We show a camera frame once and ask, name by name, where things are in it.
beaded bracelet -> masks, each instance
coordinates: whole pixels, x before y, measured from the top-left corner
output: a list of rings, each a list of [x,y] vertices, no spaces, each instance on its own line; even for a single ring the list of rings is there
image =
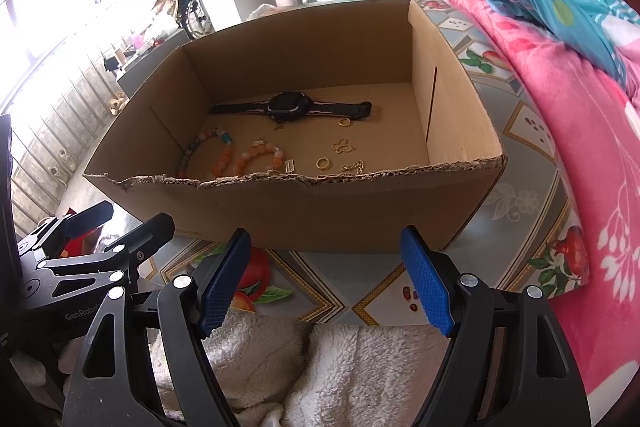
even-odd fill
[[[211,173],[216,178],[218,178],[222,174],[222,171],[225,169],[226,164],[228,164],[231,160],[231,156],[234,155],[234,141],[231,140],[231,137],[226,131],[223,131],[218,127],[214,127],[212,130],[202,131],[200,134],[198,134],[198,137],[193,142],[191,142],[191,145],[187,147],[187,150],[184,152],[184,155],[180,160],[178,178],[184,178],[186,176],[187,165],[189,165],[189,160],[191,159],[191,155],[193,154],[194,150],[196,150],[201,143],[206,142],[214,134],[220,136],[225,144],[225,149],[222,152],[222,156],[220,156],[220,161],[211,169]]]
[[[255,141],[254,144],[249,149],[249,152],[243,152],[242,156],[238,158],[236,161],[236,165],[234,165],[233,174],[234,176],[241,176],[242,169],[244,169],[251,161],[251,158],[256,157],[258,154],[263,154],[266,152],[273,152],[273,160],[271,161],[271,166],[274,169],[278,169],[282,166],[282,162],[284,161],[284,153],[278,149],[273,143],[267,142],[264,138]]]

pink blanket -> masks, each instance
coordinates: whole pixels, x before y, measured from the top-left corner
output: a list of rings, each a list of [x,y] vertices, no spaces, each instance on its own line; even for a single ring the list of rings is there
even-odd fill
[[[574,189],[590,283],[550,302],[591,393],[640,361],[640,119],[618,84],[550,33],[493,12],[486,0],[448,1],[518,73]]]

torn cardboard edge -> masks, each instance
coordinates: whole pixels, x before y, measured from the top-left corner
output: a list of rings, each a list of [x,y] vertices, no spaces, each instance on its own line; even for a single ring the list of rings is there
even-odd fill
[[[246,183],[250,181],[262,181],[262,180],[279,180],[279,181],[299,181],[303,185],[310,187],[322,184],[334,184],[334,183],[349,183],[363,180],[373,180],[377,178],[386,178],[391,176],[405,176],[408,174],[416,174],[419,172],[434,172],[434,171],[447,171],[447,172],[459,172],[459,171],[473,171],[476,169],[494,169],[499,168],[500,173],[504,171],[507,165],[507,156],[496,156],[495,158],[482,158],[472,162],[455,162],[455,163],[442,163],[438,165],[427,165],[424,167],[411,166],[404,169],[395,169],[379,172],[368,172],[366,174],[329,174],[326,176],[303,176],[301,174],[283,174],[278,171],[268,172],[254,172],[244,176],[230,176],[220,177],[212,181],[202,182],[200,180],[180,179],[174,176],[168,176],[166,174],[158,174],[154,176],[132,176],[123,181],[116,181],[109,177],[109,173],[105,174],[84,174],[84,177],[91,181],[92,178],[103,178],[110,181],[117,188],[127,192],[131,187],[135,185],[148,185],[166,183],[170,185],[191,185],[198,190],[206,190],[208,188],[215,189],[222,185],[234,185],[239,183]]]

gold charm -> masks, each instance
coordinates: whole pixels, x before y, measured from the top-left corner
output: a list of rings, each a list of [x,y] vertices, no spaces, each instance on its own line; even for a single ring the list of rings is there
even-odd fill
[[[342,138],[338,143],[334,143],[333,147],[334,147],[334,151],[337,152],[338,154],[356,150],[356,148],[353,145],[349,145],[349,140],[347,140],[346,138]]]
[[[321,171],[326,171],[329,167],[331,167],[331,160],[323,156],[316,162],[316,167],[318,167]]]
[[[364,161],[358,160],[353,165],[345,165],[342,172],[355,172],[356,174],[364,174]]]

gold ring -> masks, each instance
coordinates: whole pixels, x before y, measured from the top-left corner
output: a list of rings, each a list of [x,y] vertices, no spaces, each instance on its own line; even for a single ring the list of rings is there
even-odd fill
[[[318,167],[321,171],[326,171],[330,166],[331,160],[325,156],[323,156],[316,162],[316,167]]]

